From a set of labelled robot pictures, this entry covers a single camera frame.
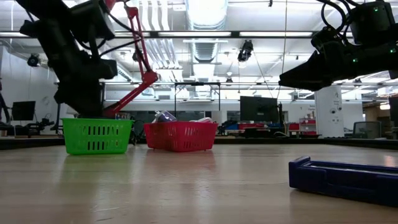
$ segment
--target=wooden table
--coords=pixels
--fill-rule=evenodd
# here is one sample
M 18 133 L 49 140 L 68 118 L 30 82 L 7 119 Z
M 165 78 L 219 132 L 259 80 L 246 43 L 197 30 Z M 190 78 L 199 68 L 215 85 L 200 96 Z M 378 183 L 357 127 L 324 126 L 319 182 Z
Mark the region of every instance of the wooden table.
M 291 189 L 289 161 L 398 166 L 398 151 L 327 145 L 216 145 L 172 153 L 68 156 L 0 151 L 1 223 L 398 222 L 398 209 Z

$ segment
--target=red basket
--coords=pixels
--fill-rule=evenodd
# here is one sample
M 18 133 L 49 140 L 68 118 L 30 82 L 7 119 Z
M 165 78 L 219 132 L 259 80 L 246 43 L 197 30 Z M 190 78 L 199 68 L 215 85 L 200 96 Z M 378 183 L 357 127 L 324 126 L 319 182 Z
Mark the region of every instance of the red basket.
M 174 152 L 207 150 L 213 147 L 218 124 L 188 121 L 145 124 L 148 147 Z

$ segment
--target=ceiling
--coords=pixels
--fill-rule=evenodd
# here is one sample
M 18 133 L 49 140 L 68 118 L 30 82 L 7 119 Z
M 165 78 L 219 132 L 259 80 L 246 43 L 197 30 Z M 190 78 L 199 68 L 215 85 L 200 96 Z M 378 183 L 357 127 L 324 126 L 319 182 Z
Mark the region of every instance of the ceiling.
M 203 4 L 211 6 L 214 0 L 201 0 Z M 74 0 L 64 1 L 68 6 L 76 4 Z M 268 1 L 257 0 L 229 0 L 226 10 L 226 20 L 224 30 L 257 30 L 257 31 L 313 31 L 320 30 L 324 24 L 320 17 L 320 9 L 322 4 L 315 0 L 288 0 L 280 1 L 274 0 L 272 7 L 269 7 Z M 398 1 L 387 1 L 392 4 L 394 16 L 397 19 L 398 15 Z M 157 27 L 153 23 L 152 1 L 148 0 L 148 21 L 150 30 Z M 139 1 L 140 11 L 142 12 L 142 1 Z M 187 30 L 189 29 L 187 22 L 187 13 L 185 11 L 186 5 L 184 0 L 168 0 L 168 22 L 170 30 Z M 127 17 L 123 10 L 123 5 L 118 3 L 113 9 L 112 13 L 118 17 L 122 22 L 127 24 Z M 326 7 L 325 15 L 330 24 L 338 26 L 340 23 L 339 14 L 330 7 Z M 18 31 L 24 20 L 28 19 L 27 14 L 23 8 L 17 3 L 10 0 L 0 0 L 0 30 Z M 157 22 L 161 24 L 161 13 Z M 115 30 L 123 30 L 117 24 L 113 24 Z M 191 54 L 191 44 L 184 43 L 186 39 L 172 39 L 176 58 L 178 59 L 181 68 L 179 72 L 184 80 L 193 80 L 199 76 L 194 72 L 194 60 Z M 238 66 L 236 59 L 239 48 L 242 46 L 245 39 L 219 39 L 222 43 L 218 44 L 217 54 L 212 61 L 216 64 L 214 72 L 210 77 L 209 82 L 225 82 L 228 77 L 227 72 L 231 72 L 231 78 L 234 82 L 267 82 L 275 83 L 279 80 L 279 75 L 286 72 L 297 65 L 305 62 L 310 54 L 314 51 L 311 46 L 310 39 L 252 39 L 254 45 L 254 54 L 247 61 L 246 66 Z M 40 44 L 34 39 L 3 39 L 11 43 L 13 52 L 18 55 L 28 56 L 29 53 L 41 53 L 45 58 Z M 109 47 L 115 47 L 123 43 L 131 41 L 131 38 L 114 39 L 108 42 Z M 160 45 L 160 40 L 153 40 Z M 121 50 L 115 51 L 112 55 L 120 65 L 129 72 L 130 76 L 135 80 L 140 80 L 139 69 L 137 63 L 134 63 L 131 56 L 133 53 L 132 47 L 125 47 Z M 364 77 L 363 82 L 378 83 L 388 80 L 387 73 L 379 73 L 371 78 Z M 231 85 L 228 88 L 240 88 L 237 85 Z M 367 97 L 375 97 L 377 87 L 369 86 L 355 90 L 356 93 L 366 94 Z M 293 90 L 284 91 L 282 95 L 288 95 Z

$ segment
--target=blue plastic tray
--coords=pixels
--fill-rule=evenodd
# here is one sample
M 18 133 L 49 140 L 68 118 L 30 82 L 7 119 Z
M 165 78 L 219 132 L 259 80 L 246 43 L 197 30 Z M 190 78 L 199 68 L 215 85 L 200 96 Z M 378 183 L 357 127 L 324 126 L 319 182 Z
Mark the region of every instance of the blue plastic tray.
M 289 163 L 290 187 L 307 192 L 398 207 L 398 168 L 311 161 Z

